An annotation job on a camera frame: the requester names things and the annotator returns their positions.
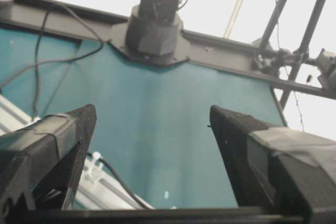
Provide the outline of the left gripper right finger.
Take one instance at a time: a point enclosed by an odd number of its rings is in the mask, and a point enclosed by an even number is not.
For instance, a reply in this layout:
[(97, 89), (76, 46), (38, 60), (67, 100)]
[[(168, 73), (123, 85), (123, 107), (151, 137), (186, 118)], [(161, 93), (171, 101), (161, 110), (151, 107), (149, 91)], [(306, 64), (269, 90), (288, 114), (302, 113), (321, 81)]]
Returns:
[(335, 141), (217, 105), (209, 121), (238, 206), (335, 223)]

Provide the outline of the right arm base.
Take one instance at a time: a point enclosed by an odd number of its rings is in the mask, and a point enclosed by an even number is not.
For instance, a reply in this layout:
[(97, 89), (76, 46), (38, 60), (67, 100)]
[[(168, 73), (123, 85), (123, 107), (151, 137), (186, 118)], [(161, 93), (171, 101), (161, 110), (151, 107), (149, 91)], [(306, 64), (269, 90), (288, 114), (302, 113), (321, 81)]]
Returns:
[(190, 60), (191, 45), (183, 38), (182, 27), (178, 14), (172, 23), (164, 24), (144, 17), (135, 5), (126, 23), (112, 26), (108, 44), (128, 61), (170, 67)]

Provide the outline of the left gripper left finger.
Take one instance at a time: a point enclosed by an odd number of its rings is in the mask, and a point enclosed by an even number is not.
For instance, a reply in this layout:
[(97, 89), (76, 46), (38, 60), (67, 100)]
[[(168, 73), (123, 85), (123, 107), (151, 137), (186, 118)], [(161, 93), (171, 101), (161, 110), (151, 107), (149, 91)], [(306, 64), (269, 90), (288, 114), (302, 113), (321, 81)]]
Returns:
[(1, 216), (73, 204), (96, 120), (87, 104), (1, 136)]

